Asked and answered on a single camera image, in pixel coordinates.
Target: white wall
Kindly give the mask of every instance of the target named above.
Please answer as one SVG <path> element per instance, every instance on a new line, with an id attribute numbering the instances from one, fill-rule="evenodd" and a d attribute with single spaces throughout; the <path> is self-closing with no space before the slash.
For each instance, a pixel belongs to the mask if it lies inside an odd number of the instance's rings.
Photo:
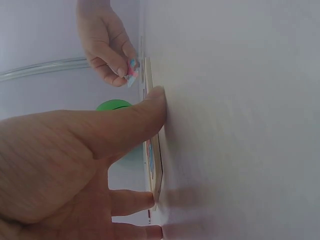
<path id="1" fill-rule="evenodd" d="M 76 26 L 77 0 L 0 0 L 0 72 L 82 57 Z M 112 0 L 138 47 L 139 0 Z"/>
<path id="2" fill-rule="evenodd" d="M 76 0 L 0 0 L 0 72 L 82 57 L 75 3 Z M 137 48 L 138 1 L 117 0 L 113 7 Z M 135 104 L 139 101 L 138 85 L 112 87 L 90 68 L 17 78 L 0 82 L 0 120 L 58 109 L 95 110 L 110 99 L 124 99 Z M 111 167 L 109 187 L 145 190 L 141 147 Z M 148 215 L 144 211 L 117 217 L 115 221 L 146 225 Z"/>
<path id="3" fill-rule="evenodd" d="M 320 238 L 320 2 L 148 0 L 168 240 Z"/>

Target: human hand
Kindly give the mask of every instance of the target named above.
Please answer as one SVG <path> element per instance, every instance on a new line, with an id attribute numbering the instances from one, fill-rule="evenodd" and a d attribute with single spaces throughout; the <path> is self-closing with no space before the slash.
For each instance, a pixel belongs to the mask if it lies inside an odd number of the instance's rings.
<path id="1" fill-rule="evenodd" d="M 109 84 L 127 83 L 128 59 L 136 51 L 110 0 L 78 0 L 78 32 L 90 65 Z"/>
<path id="2" fill-rule="evenodd" d="M 154 199 L 150 192 L 110 190 L 108 169 L 165 119 L 164 90 L 156 87 L 127 108 L 0 121 L 0 239 L 161 239 L 160 226 L 112 223 L 112 216 L 151 208 Z"/>

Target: finger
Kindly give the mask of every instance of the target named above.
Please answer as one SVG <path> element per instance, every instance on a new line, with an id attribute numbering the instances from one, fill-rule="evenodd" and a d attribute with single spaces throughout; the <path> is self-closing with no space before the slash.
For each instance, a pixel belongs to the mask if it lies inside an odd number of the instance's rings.
<path id="1" fill-rule="evenodd" d="M 159 132 L 167 116 L 165 92 L 156 87 L 146 100 L 131 107 L 68 114 L 69 131 L 91 150 L 93 157 L 113 159 Z"/>
<path id="2" fill-rule="evenodd" d="M 161 240 L 160 226 L 135 226 L 127 223 L 113 223 L 115 240 Z"/>
<path id="3" fill-rule="evenodd" d="M 105 42 L 95 42 L 90 53 L 101 58 L 120 78 L 127 75 L 128 65 L 124 58 L 112 50 Z"/>
<path id="4" fill-rule="evenodd" d="M 127 83 L 127 80 L 123 77 L 119 77 L 115 74 L 105 61 L 99 57 L 92 57 L 90 54 L 87 54 L 87 59 L 93 69 L 99 74 L 99 76 L 108 84 L 115 87 L 121 87 Z"/>
<path id="5" fill-rule="evenodd" d="M 134 46 L 132 46 L 129 38 L 128 38 L 128 41 L 122 45 L 122 51 L 124 55 L 130 60 L 137 58 L 136 50 Z"/>
<path id="6" fill-rule="evenodd" d="M 155 205 L 152 192 L 131 190 L 110 190 L 111 215 L 128 216 Z"/>
<path id="7" fill-rule="evenodd" d="M 135 59 L 137 57 L 136 50 L 131 44 L 124 28 L 120 34 L 110 41 L 110 46 L 117 52 L 124 53 L 128 59 Z"/>

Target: white background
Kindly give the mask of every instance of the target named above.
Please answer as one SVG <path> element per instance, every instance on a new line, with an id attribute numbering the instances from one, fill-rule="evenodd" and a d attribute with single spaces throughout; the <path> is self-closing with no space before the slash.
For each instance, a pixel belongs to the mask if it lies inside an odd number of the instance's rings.
<path id="1" fill-rule="evenodd" d="M 320 2 L 145 2 L 166 239 L 320 239 Z"/>

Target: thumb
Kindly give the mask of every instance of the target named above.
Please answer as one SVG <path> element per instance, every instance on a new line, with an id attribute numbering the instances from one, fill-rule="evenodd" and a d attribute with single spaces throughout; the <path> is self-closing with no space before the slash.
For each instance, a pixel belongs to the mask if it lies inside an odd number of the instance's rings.
<path id="1" fill-rule="evenodd" d="M 155 87 L 141 103 L 112 111 L 74 111 L 84 124 L 69 129 L 95 159 L 114 157 L 155 136 L 167 116 L 165 91 Z"/>
<path id="2" fill-rule="evenodd" d="M 110 67 L 110 69 L 120 78 L 127 75 L 128 64 L 118 53 L 109 47 L 105 42 L 95 43 L 91 54 L 101 58 Z"/>

